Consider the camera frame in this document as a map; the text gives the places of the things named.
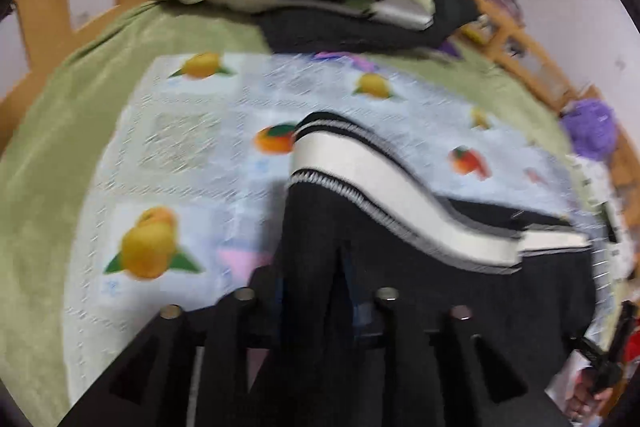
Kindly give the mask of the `person's right hand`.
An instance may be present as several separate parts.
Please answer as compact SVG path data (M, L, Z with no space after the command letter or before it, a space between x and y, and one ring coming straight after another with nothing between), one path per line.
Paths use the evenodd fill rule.
M597 372L592 367L583 369L576 381L574 393L566 401L564 413L570 421L586 425L600 412L606 401L611 398L613 388L603 388L594 392L594 380Z

